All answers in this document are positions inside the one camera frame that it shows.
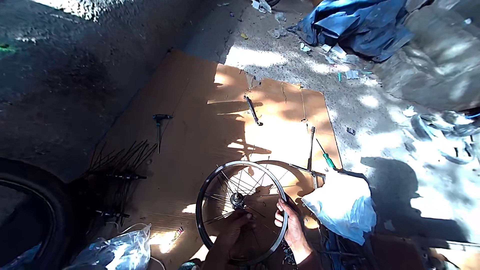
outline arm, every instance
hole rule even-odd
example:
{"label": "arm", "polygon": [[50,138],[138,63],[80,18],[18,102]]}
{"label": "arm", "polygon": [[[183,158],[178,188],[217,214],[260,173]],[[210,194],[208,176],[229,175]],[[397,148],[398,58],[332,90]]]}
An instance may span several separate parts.
{"label": "arm", "polygon": [[312,247],[310,247],[303,234],[298,214],[281,198],[276,205],[278,207],[278,210],[275,213],[276,226],[282,227],[283,225],[282,212],[284,211],[288,214],[288,227],[284,238],[292,250],[298,269],[322,269],[316,253],[313,251]]}

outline t-handle wrench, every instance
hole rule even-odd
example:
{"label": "t-handle wrench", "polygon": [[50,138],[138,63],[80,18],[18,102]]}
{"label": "t-handle wrench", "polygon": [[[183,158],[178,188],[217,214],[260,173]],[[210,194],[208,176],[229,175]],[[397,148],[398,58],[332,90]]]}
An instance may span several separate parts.
{"label": "t-handle wrench", "polygon": [[257,114],[255,113],[255,110],[253,109],[252,100],[247,96],[243,96],[243,98],[247,100],[248,108],[250,108],[250,112],[252,113],[252,116],[253,116],[253,119],[255,120],[255,123],[257,123],[257,125],[259,125],[259,126],[263,125],[262,122],[258,121]]}
{"label": "t-handle wrench", "polygon": [[156,114],[153,119],[156,122],[156,153],[160,154],[160,144],[162,143],[162,120],[172,119],[173,115],[168,114]]}

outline person's right hand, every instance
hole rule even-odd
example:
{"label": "person's right hand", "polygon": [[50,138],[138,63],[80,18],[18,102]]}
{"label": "person's right hand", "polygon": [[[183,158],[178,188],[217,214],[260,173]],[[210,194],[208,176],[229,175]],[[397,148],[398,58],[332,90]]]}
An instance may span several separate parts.
{"label": "person's right hand", "polygon": [[278,199],[276,204],[278,210],[275,213],[275,225],[282,227],[283,215],[282,212],[288,214],[287,231],[285,232],[285,241],[290,246],[295,262],[300,264],[304,259],[313,252],[312,248],[307,242],[305,235],[303,234],[302,226],[298,214],[282,199]]}

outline hub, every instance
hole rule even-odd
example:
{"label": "hub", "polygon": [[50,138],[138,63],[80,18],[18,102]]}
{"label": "hub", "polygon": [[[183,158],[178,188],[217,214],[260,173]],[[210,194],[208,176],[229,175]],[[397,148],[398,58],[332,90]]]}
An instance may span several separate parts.
{"label": "hub", "polygon": [[240,193],[234,193],[231,197],[230,197],[230,202],[232,203],[233,205],[233,208],[234,209],[242,209],[243,208],[243,200],[244,200],[245,197],[243,197],[242,194]]}

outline screwdriver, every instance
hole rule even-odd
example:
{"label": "screwdriver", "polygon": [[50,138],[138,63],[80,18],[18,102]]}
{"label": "screwdriver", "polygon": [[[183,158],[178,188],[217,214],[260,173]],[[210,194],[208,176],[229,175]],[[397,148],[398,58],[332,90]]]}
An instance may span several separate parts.
{"label": "screwdriver", "polygon": [[328,166],[329,166],[330,168],[335,169],[335,165],[333,164],[332,159],[328,156],[327,153],[325,153],[325,150],[324,150],[324,148],[322,147],[322,145],[320,144],[320,142],[318,141],[318,139],[315,138],[315,140],[317,140],[318,145],[320,145],[320,148],[322,149],[322,152],[324,153],[324,154],[323,154],[323,157],[324,157],[325,160],[327,161]]}

